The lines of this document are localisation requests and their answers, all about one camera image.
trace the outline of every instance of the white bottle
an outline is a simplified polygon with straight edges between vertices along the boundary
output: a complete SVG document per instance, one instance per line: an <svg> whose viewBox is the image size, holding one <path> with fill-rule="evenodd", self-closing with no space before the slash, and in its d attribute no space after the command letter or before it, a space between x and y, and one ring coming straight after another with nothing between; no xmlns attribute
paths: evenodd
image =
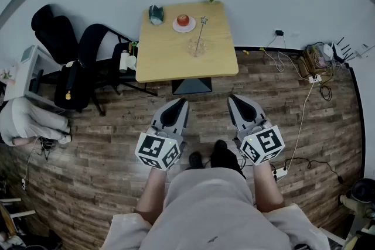
<svg viewBox="0 0 375 250"><path fill-rule="evenodd" d="M129 57L129 52L127 50L124 50L121 52L121 58L120 58L120 72L126 73L128 70L127 67L127 58Z"/></svg>

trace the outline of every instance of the star wand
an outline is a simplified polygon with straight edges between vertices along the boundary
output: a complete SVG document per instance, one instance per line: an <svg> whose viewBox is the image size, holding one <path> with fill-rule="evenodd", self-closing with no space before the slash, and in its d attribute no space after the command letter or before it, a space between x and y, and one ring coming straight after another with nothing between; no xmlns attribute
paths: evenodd
<svg viewBox="0 0 375 250"><path fill-rule="evenodd" d="M206 24L206 22L208 21L206 16L200 17L200 19L201 19L200 23L202 23L202 27L200 28L200 33L199 33L198 42L197 42L197 48L195 48L194 56L197 56L198 45L199 45L199 41L200 41L200 35L202 34L203 25Z"/></svg>

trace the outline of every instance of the power strip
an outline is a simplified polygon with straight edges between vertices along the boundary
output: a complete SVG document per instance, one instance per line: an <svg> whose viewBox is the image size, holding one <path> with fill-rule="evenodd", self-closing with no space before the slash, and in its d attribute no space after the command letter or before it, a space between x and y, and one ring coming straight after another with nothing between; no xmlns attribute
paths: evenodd
<svg viewBox="0 0 375 250"><path fill-rule="evenodd" d="M278 179L286 176L287 174L288 174L288 170L287 170L287 168L284 168L284 167L272 171L272 175L273 175L273 177L275 178L276 181Z"/></svg>
<svg viewBox="0 0 375 250"><path fill-rule="evenodd" d="M321 83L322 82L322 78L320 75L316 75L314 78L312 76L309 76L309 81L310 83Z"/></svg>

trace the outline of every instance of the white shirt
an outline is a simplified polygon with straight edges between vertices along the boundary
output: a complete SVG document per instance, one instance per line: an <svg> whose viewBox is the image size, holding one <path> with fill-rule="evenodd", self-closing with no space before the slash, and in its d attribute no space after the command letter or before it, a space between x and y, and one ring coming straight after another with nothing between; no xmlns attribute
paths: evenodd
<svg viewBox="0 0 375 250"><path fill-rule="evenodd" d="M262 214L236 171L186 170L169 186L154 226L139 214L115 215L102 250L330 250L295 204Z"/></svg>
<svg viewBox="0 0 375 250"><path fill-rule="evenodd" d="M14 123L14 99L9 100L0 112L0 134L1 138L8 146L14 146L13 138L19 137Z"/></svg>

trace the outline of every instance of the electrical outlet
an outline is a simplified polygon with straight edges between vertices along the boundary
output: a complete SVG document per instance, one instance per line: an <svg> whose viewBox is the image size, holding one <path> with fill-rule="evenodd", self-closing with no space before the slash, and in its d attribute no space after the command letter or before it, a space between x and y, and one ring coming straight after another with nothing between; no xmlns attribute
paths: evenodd
<svg viewBox="0 0 375 250"><path fill-rule="evenodd" d="M283 36L283 35L284 35L284 32L283 32L281 29L276 29L276 30L275 30L275 34L276 34L277 36Z"/></svg>
<svg viewBox="0 0 375 250"><path fill-rule="evenodd" d="M272 171L272 176L276 179L276 181L277 179L280 179L286 176L287 174L288 174L288 170L287 169L284 170L284 167L276 169L275 171Z"/></svg>
<svg viewBox="0 0 375 250"><path fill-rule="evenodd" d="M311 84L312 83L321 83L322 78L321 78L320 75L317 74L316 76L314 76L314 78L312 76L309 76L309 81L310 81Z"/></svg>

